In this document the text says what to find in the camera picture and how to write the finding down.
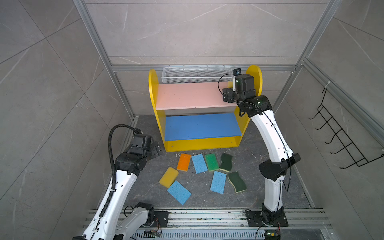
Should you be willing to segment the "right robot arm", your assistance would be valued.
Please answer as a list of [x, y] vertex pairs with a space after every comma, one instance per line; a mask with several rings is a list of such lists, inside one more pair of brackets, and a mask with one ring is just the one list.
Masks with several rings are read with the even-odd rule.
[[265, 178], [265, 199], [262, 204], [261, 218], [265, 225], [271, 226], [284, 213], [282, 193], [287, 170], [301, 157], [293, 153], [286, 143], [268, 98], [264, 95], [256, 95], [254, 77], [241, 74], [229, 75], [232, 77], [232, 87], [219, 89], [223, 95], [223, 101], [236, 103], [240, 108], [239, 116], [246, 114], [251, 118], [269, 152], [270, 159], [259, 164], [259, 170]]

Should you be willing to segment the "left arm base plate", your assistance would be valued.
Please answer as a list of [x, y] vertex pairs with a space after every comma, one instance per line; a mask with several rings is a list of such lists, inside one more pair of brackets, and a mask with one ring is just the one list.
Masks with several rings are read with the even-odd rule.
[[169, 212], [155, 211], [149, 212], [147, 221], [142, 225], [144, 228], [166, 228], [169, 221]]

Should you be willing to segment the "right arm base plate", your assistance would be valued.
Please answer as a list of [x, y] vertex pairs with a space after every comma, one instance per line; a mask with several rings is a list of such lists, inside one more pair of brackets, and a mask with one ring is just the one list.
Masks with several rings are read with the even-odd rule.
[[289, 223], [285, 213], [274, 220], [263, 220], [262, 211], [245, 210], [244, 214], [249, 227], [288, 227]]

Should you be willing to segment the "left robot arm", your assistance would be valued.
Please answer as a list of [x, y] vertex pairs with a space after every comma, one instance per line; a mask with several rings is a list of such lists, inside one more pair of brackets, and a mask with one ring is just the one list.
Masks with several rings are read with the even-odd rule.
[[[117, 157], [112, 151], [112, 137], [118, 128], [132, 130], [131, 144]], [[150, 227], [155, 220], [152, 204], [138, 203], [130, 214], [119, 221], [119, 216], [126, 198], [147, 162], [163, 151], [158, 142], [140, 129], [119, 124], [110, 130], [108, 136], [108, 152], [112, 170], [112, 179], [96, 215], [77, 240], [130, 240], [140, 227]]]

